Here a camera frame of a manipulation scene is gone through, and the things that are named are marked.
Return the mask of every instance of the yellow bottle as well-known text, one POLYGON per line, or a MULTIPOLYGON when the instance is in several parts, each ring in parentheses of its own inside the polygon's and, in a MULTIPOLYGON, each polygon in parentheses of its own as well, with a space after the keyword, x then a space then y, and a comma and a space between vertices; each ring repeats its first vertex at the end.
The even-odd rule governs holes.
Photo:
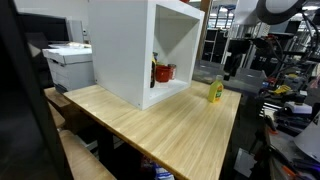
POLYGON ((223 84, 222 84, 222 76, 217 75, 216 80, 211 84, 208 100, 210 102, 217 102, 220 101, 221 94, 223 91, 223 84))

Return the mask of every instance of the red mug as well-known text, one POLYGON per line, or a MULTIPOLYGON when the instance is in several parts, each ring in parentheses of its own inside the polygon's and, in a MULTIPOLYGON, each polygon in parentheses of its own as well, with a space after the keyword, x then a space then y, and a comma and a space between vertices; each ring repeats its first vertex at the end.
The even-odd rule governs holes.
POLYGON ((168 82, 169 81, 170 68, 167 66, 156 67, 156 81, 168 82))

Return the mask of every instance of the wall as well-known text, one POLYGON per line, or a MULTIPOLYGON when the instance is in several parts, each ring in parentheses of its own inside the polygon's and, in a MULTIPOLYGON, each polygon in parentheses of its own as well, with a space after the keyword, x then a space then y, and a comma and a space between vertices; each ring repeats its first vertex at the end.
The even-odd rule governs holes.
POLYGON ((14 0, 19 12, 81 20, 88 27, 88 0, 14 0))

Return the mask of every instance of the gray floor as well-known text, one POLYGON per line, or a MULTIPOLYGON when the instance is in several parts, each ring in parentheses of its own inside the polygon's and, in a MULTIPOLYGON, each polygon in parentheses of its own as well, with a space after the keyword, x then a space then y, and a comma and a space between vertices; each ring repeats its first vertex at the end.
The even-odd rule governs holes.
POLYGON ((237 157, 238 149, 242 148, 246 151, 249 151, 252 143, 255 140, 254 134, 256 130, 264 125, 263 121, 256 118, 255 112, 256 104, 254 98, 242 97, 238 109, 239 116, 236 118, 233 126, 220 179, 247 179, 245 176, 236 173, 236 171, 233 170, 233 167, 237 157))

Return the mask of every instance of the white cubby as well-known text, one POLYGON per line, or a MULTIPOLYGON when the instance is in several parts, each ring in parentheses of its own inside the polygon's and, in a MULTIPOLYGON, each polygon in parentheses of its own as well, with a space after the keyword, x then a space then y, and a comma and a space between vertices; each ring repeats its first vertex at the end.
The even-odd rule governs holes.
POLYGON ((90 0, 97 83, 140 109, 191 85, 204 13, 178 0, 90 0), (152 52, 176 64, 176 79, 150 88, 152 52))

